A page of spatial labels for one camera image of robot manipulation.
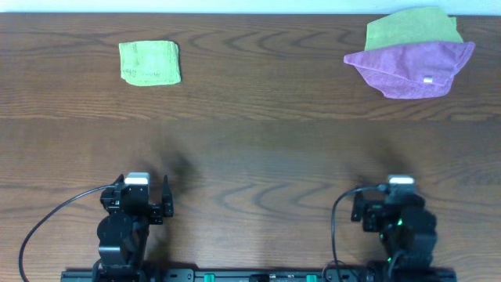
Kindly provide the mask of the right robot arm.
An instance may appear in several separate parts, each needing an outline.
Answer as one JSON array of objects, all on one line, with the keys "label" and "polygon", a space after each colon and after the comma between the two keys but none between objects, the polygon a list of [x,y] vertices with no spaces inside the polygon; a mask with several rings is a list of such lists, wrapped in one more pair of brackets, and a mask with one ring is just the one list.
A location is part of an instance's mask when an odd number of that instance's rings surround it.
[{"label": "right robot arm", "polygon": [[370,262],[365,281],[403,281],[417,278],[431,265],[437,242],[435,215],[414,192],[386,192],[382,201],[355,194],[352,222],[378,233],[387,254],[386,262]]}]

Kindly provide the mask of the purple microfibre cloth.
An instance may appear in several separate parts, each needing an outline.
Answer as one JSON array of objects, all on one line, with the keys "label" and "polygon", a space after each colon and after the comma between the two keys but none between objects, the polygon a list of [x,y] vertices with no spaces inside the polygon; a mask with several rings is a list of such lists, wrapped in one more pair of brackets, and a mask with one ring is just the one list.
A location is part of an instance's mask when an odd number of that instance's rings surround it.
[{"label": "purple microfibre cloth", "polygon": [[427,99],[449,93],[474,49],[473,42],[423,42],[348,54],[344,62],[388,99]]}]

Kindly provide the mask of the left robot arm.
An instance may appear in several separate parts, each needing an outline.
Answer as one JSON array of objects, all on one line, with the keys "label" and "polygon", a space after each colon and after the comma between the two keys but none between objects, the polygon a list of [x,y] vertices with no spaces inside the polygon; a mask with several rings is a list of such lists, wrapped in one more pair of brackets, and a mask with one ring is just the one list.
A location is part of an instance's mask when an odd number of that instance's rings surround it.
[{"label": "left robot arm", "polygon": [[107,186],[100,203],[108,212],[98,225],[100,260],[92,267],[93,281],[148,281],[158,278],[144,263],[151,225],[174,215],[173,196],[165,176],[159,203],[150,203],[150,174],[120,175]]}]

